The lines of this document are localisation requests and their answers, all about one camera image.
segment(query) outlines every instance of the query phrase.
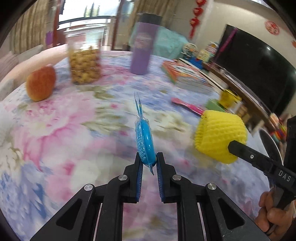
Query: bottle label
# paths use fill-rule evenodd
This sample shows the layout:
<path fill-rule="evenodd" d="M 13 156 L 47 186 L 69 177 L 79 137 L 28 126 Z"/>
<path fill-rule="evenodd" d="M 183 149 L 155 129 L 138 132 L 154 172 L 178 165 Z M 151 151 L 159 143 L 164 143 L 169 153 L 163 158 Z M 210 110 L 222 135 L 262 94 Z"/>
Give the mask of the bottle label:
<path fill-rule="evenodd" d="M 135 48 L 137 49 L 149 49 L 152 43 L 152 38 L 148 33 L 138 33 L 135 40 Z"/>

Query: television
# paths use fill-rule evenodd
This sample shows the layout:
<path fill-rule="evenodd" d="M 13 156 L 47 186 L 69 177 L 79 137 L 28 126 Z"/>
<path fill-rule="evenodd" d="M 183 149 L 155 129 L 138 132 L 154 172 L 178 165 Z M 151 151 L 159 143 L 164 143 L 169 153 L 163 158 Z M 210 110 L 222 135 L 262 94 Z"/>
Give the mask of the television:
<path fill-rule="evenodd" d="M 268 113 L 280 116 L 295 93 L 293 65 L 267 43 L 233 26 L 226 26 L 213 62 L 246 86 Z"/>

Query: human hand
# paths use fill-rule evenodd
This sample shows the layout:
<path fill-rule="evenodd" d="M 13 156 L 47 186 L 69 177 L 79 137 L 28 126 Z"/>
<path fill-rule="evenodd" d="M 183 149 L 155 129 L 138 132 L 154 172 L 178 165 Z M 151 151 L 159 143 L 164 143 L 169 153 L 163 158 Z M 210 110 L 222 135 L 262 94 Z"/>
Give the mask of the human hand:
<path fill-rule="evenodd" d="M 278 241 L 291 226 L 294 207 L 292 203 L 290 204 L 288 211 L 273 207 L 274 202 L 272 195 L 273 190 L 262 193 L 259 201 L 259 207 L 261 207 L 261 209 L 259 210 L 258 217 L 255 219 L 255 224 L 257 224 L 263 232 L 266 232 L 269 229 L 268 221 L 277 225 L 269 238 L 271 241 Z"/>

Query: clear plastic jar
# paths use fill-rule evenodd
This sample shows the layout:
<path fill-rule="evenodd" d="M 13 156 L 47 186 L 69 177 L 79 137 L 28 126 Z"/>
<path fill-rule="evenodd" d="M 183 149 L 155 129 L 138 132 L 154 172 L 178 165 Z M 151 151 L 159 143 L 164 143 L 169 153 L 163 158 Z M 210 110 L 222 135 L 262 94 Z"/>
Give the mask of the clear plastic jar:
<path fill-rule="evenodd" d="M 68 55 L 72 82 L 86 84 L 101 77 L 101 42 L 104 28 L 90 25 L 64 32 L 68 43 Z"/>

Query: silver screw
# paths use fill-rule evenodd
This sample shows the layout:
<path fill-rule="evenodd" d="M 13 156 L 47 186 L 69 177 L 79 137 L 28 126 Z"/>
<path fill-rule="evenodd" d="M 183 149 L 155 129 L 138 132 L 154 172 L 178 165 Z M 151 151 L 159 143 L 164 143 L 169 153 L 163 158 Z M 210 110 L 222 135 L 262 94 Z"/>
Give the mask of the silver screw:
<path fill-rule="evenodd" d="M 173 180 L 175 180 L 175 181 L 180 181 L 181 178 L 182 177 L 180 175 L 178 175 L 178 174 L 173 175 Z"/>
<path fill-rule="evenodd" d="M 86 184 L 86 185 L 84 186 L 84 190 L 85 190 L 85 191 L 90 191 L 92 188 L 93 188 L 92 184 Z"/>
<path fill-rule="evenodd" d="M 208 189 L 211 189 L 211 190 L 215 190 L 217 188 L 217 186 L 214 183 L 209 183 L 207 187 Z"/>
<path fill-rule="evenodd" d="M 120 180 L 120 181 L 125 181 L 126 179 L 128 178 L 128 176 L 127 175 L 120 175 L 119 177 L 118 177 L 118 179 Z"/>

